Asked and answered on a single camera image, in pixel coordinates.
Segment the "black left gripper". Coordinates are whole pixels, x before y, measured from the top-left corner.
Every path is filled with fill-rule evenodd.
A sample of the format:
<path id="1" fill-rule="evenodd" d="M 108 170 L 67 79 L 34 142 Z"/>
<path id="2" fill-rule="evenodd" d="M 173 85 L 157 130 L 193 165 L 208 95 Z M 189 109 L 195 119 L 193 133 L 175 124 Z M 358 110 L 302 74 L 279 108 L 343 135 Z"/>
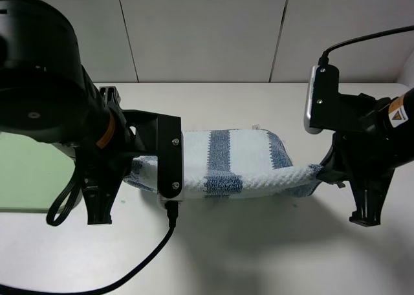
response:
<path id="1" fill-rule="evenodd" d="M 112 224 L 111 210 L 122 181 L 141 190 L 155 190 L 158 156 L 158 114 L 122 110 L 115 87 L 99 89 L 109 110 L 105 135 L 90 153 L 77 150 L 87 224 Z"/>

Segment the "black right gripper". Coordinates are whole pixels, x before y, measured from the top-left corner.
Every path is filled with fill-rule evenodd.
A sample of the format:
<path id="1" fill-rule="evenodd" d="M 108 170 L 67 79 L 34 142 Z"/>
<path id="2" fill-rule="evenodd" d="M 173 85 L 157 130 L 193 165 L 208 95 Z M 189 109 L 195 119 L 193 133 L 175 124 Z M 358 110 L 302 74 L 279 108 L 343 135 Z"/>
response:
<path id="1" fill-rule="evenodd" d="M 340 94 L 340 127 L 321 162 L 318 178 L 350 182 L 356 210 L 349 221 L 378 226 L 391 179 L 398 166 L 396 129 L 389 121 L 392 99 Z"/>

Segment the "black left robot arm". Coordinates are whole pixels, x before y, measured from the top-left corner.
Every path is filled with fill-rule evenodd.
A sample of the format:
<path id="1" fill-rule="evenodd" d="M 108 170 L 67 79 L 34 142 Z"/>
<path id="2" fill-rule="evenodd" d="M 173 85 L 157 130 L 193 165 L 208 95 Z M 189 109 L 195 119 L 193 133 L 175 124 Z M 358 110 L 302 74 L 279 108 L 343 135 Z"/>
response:
<path id="1" fill-rule="evenodd" d="M 47 214 L 58 226 L 79 195 L 89 224 L 111 224 L 111 209 L 155 113 L 121 109 L 84 69 L 69 20 L 42 0 L 1 0 L 1 130 L 48 144 L 69 157 L 74 173 Z"/>

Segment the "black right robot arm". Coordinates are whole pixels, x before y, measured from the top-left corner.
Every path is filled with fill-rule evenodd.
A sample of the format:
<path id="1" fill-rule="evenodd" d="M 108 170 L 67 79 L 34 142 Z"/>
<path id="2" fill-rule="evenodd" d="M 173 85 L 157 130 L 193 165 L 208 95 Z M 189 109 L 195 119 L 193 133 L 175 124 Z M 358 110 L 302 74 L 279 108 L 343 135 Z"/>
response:
<path id="1" fill-rule="evenodd" d="M 413 91 L 390 99 L 360 94 L 356 131 L 335 131 L 318 178 L 351 186 L 356 209 L 349 220 L 364 227 L 381 223 L 395 170 L 413 162 Z"/>

